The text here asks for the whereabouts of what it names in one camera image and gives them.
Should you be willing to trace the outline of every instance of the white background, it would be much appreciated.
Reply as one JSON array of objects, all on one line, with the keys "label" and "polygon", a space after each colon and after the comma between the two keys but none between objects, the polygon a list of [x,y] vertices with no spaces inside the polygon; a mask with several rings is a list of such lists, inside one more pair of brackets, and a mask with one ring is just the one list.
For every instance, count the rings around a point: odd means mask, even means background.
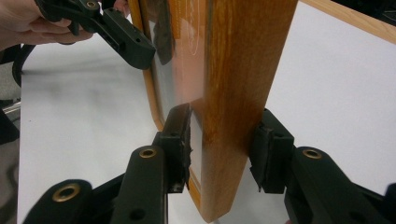
[{"label": "white background", "polygon": [[[299,3],[267,107],[296,139],[332,156],[352,181],[383,194],[396,182],[396,46]],[[52,185],[93,187],[124,172],[156,128],[144,81],[99,36],[36,47],[22,77],[18,222]],[[170,223],[204,223],[187,191]],[[282,195],[258,193],[247,169],[216,223],[284,223]]]}]

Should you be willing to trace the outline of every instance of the clamp jaw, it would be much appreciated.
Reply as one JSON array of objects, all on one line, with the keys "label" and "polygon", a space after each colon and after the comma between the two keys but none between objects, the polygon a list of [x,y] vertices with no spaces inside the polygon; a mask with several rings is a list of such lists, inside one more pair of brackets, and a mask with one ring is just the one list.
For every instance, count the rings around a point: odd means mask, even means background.
[{"label": "clamp jaw", "polygon": [[43,16],[52,22],[68,19],[73,35],[79,26],[90,33],[98,33],[129,65],[148,69],[155,48],[121,12],[109,7],[100,13],[96,0],[35,0]]},{"label": "clamp jaw", "polygon": [[332,158],[294,137],[269,111],[255,131],[250,171],[259,190],[285,193],[292,224],[396,223],[396,184],[385,196],[352,183]]},{"label": "clamp jaw", "polygon": [[167,222],[167,195],[182,193],[190,178],[190,105],[168,115],[151,146],[136,149],[125,174],[96,189],[79,179],[52,186],[23,223]]}]

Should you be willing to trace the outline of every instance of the human hand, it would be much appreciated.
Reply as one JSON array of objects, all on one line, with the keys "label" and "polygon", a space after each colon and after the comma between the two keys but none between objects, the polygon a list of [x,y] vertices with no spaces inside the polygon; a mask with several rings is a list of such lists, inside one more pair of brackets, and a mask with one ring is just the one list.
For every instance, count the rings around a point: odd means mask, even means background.
[{"label": "human hand", "polygon": [[[116,0],[114,8],[129,14],[127,0]],[[0,50],[17,44],[74,43],[92,36],[83,30],[73,35],[67,28],[70,23],[45,20],[35,0],[0,0]]]}]

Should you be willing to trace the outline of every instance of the wooden edge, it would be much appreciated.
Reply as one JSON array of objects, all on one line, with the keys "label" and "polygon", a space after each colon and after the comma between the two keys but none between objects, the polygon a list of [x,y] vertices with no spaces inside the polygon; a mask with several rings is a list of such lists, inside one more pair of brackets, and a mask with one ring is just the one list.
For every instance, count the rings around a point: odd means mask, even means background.
[{"label": "wooden edge", "polygon": [[[142,15],[140,13],[139,0],[128,0],[128,4],[131,10],[132,21],[134,23],[134,26],[136,26],[138,29],[144,32]],[[161,131],[163,129],[163,120],[161,119],[161,112],[158,107],[158,100],[154,89],[154,80],[152,78],[151,69],[143,70],[143,76],[145,79],[151,116],[154,120],[155,125],[157,126],[157,129]],[[201,206],[201,193],[200,193],[201,185],[192,169],[190,169],[190,172],[191,172],[191,178],[189,179],[189,186],[190,186],[189,194],[199,211],[199,208]]]},{"label": "wooden edge", "polygon": [[[139,0],[128,0],[129,8],[131,10],[132,23],[136,28],[141,30],[143,33],[145,29],[143,27],[142,15],[140,13]],[[163,130],[163,119],[161,116],[160,108],[158,107],[158,99],[155,93],[154,80],[151,74],[151,68],[143,70],[143,77],[145,79],[146,93],[148,95],[148,104],[151,112],[152,119],[154,120],[155,126],[158,131]]]},{"label": "wooden edge", "polygon": [[330,0],[300,0],[367,33],[396,44],[396,27]]},{"label": "wooden edge", "polygon": [[200,211],[201,207],[201,185],[194,173],[194,171],[190,168],[190,179],[189,179],[189,194],[197,207],[198,211]]},{"label": "wooden edge", "polygon": [[232,208],[297,0],[207,3],[200,212],[211,222]]}]

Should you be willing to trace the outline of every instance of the brass grommet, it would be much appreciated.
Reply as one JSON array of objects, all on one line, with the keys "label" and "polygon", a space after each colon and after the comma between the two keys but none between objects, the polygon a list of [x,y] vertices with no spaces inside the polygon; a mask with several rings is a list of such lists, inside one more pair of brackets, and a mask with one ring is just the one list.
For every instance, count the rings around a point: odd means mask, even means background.
[{"label": "brass grommet", "polygon": [[314,159],[314,160],[320,160],[320,159],[321,159],[321,154],[320,154],[318,151],[316,151],[316,150],[314,150],[314,149],[311,149],[311,148],[309,148],[309,149],[304,149],[304,150],[303,150],[303,154],[304,154],[307,158],[310,158],[310,159]]},{"label": "brass grommet", "polygon": [[79,194],[79,191],[79,184],[68,184],[56,190],[55,193],[52,195],[52,200],[57,203],[63,203],[76,197],[76,195]]},{"label": "brass grommet", "polygon": [[87,7],[96,7],[94,2],[87,2]]},{"label": "brass grommet", "polygon": [[156,154],[157,154],[157,151],[155,149],[151,149],[151,148],[144,149],[139,152],[139,156],[141,158],[145,158],[145,159],[154,157]]}]

